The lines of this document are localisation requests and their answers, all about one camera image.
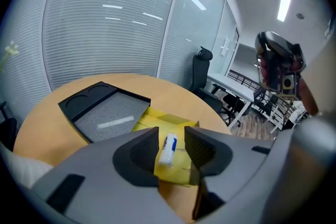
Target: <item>white desk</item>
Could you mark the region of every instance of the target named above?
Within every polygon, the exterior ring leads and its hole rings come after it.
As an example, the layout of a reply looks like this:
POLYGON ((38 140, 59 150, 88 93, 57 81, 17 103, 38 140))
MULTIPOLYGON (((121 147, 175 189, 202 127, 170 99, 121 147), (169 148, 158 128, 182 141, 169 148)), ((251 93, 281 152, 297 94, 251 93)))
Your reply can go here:
POLYGON ((208 73, 208 78, 212 81, 214 81, 216 84, 222 86, 223 88, 229 90, 236 96, 242 98, 246 101, 243 109, 238 113, 238 115, 234 118, 234 120, 231 122, 231 124, 228 126, 229 129, 232 128, 232 126, 239 120, 241 115, 245 112, 245 110, 248 108, 248 106, 254 102, 254 93, 251 89, 247 88, 244 85, 241 85, 237 81, 234 81, 231 78, 225 77, 221 74, 217 73, 208 73))

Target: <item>wooden floor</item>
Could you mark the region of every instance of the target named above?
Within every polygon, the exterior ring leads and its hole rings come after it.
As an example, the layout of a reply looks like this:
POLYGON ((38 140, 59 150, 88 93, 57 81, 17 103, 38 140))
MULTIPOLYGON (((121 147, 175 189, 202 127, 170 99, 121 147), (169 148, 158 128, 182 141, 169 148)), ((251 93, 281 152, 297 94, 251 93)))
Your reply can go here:
MULTIPOLYGON (((226 103, 223 101, 223 97, 226 95, 226 92, 219 91, 216 95, 223 102, 224 107, 226 103)), ((251 109, 250 113, 246 116, 242 116, 240 119, 240 127, 238 127, 238 122, 231 128, 231 133, 233 135, 262 139, 262 140, 273 140, 277 135, 279 130, 276 130, 274 133, 270 134, 270 131, 274 128, 274 125, 266 120, 266 118, 257 113, 257 111, 251 109)))

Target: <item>glue stick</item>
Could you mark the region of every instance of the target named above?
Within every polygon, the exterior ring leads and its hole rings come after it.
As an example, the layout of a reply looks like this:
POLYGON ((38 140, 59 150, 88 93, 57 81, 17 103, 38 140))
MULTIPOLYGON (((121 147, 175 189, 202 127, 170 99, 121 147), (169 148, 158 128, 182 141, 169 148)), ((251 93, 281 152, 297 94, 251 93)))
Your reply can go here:
POLYGON ((169 165, 173 164, 174 152, 176 148, 177 136, 169 133, 164 140, 163 148, 159 158, 159 164, 169 165))

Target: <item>round wooden table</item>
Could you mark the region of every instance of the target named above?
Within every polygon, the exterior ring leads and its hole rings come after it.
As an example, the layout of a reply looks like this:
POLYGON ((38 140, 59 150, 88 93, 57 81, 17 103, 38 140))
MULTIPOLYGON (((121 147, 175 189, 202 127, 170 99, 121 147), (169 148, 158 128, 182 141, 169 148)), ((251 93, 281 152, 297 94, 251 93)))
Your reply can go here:
MULTIPOLYGON (((218 114, 191 92, 171 82, 130 74, 100 74, 72 81, 39 102, 25 118, 14 145, 14 153, 57 165, 87 142, 63 115, 58 103, 72 94, 103 81, 151 99, 153 108, 182 118, 199 121, 200 127, 230 134, 218 114)), ((191 219, 192 200, 197 188, 160 184, 160 192, 185 221, 191 219)))

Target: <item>gray mat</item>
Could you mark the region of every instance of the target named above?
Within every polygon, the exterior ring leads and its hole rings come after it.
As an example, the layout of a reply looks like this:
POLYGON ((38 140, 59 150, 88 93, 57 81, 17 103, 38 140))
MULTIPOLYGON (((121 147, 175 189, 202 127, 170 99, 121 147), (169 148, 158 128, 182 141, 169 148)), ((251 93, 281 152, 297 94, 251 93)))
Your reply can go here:
POLYGON ((74 124, 93 142, 129 133, 149 103, 117 92, 74 124))

